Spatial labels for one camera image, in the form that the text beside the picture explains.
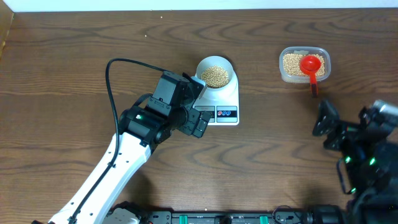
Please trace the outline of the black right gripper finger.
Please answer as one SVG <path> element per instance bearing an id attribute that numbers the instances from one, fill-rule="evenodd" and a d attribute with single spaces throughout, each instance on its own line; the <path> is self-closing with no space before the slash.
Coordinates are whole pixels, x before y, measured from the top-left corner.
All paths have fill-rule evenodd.
<path id="1" fill-rule="evenodd" d="M 372 123 L 374 123 L 375 117 L 376 117 L 376 109 L 375 108 L 364 107 L 359 112 L 360 124 L 372 124 Z"/>
<path id="2" fill-rule="evenodd" d="M 340 119 L 336 108 L 328 101 L 322 100 L 318 105 L 318 118 L 315 122 L 312 134 L 322 136 L 335 128 L 335 121 Z"/>

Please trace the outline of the red measuring scoop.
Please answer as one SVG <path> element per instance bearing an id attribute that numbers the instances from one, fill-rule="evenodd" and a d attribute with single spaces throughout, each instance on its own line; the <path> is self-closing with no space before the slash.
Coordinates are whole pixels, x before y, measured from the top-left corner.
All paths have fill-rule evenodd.
<path id="1" fill-rule="evenodd" d="M 300 71 L 309 76 L 310 89 L 312 92 L 312 96 L 314 98 L 318 97 L 318 85 L 317 85 L 316 73 L 321 68 L 321 65 L 322 65 L 321 61 L 313 55 L 306 55 L 302 57 L 299 64 Z"/>

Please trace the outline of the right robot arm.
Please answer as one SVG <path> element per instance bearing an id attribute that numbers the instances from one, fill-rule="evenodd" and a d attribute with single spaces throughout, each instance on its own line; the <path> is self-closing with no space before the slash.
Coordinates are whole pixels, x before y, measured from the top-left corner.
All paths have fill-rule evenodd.
<path id="1" fill-rule="evenodd" d="M 344 210 L 311 206 L 304 223 L 397 223 L 397 144 L 387 139 L 397 129 L 397 107 L 376 100 L 358 117 L 358 124 L 343 121 L 329 101 L 320 102 L 312 134 L 325 135 L 323 147 L 341 153 L 338 178 L 353 199 Z"/>

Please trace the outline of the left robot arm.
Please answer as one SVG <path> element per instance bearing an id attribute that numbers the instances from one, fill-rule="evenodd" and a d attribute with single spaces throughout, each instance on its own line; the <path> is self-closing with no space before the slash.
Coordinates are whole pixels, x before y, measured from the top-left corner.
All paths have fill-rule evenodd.
<path id="1" fill-rule="evenodd" d="M 156 147 L 177 129 L 188 136 L 203 136 L 210 115 L 194 108 L 196 95 L 165 97 L 142 95 L 125 110 L 106 153 L 78 192 L 49 223 L 103 223 L 130 178 Z"/>

